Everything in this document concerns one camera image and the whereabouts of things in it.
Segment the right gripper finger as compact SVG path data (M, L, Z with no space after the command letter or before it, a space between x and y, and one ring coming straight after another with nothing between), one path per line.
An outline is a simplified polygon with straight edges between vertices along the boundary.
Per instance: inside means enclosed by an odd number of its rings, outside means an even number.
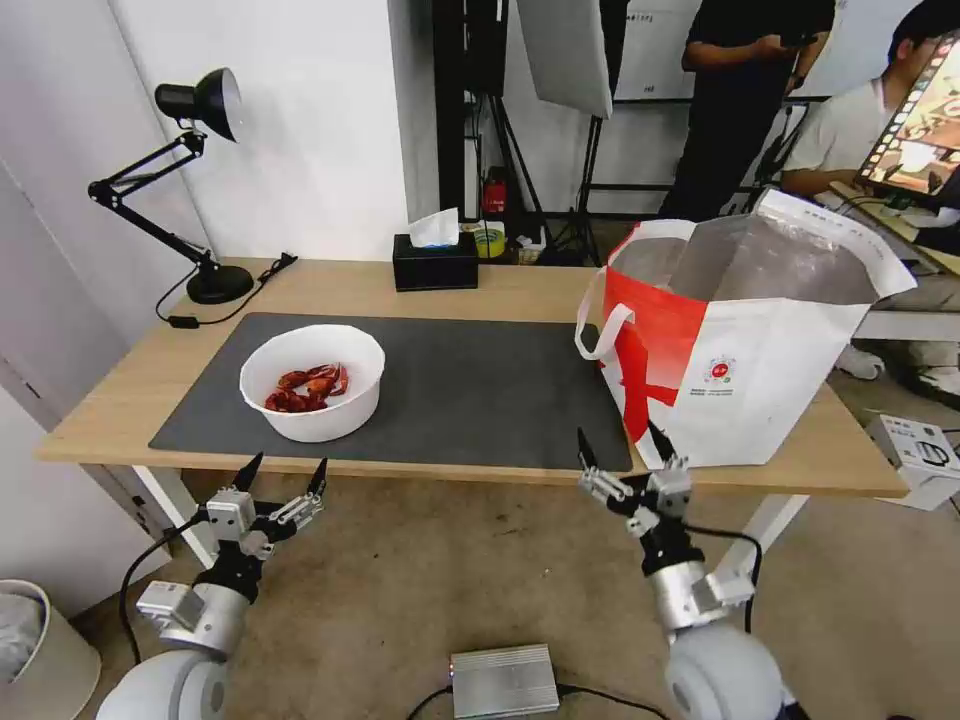
M617 477L599 467L596 455L582 428L577 429L581 474L578 485L609 511L631 518L642 506L648 474Z
M656 471L686 471L688 469L688 458L677 451L668 435L653 421L649 422L649 435L656 455L660 460Z

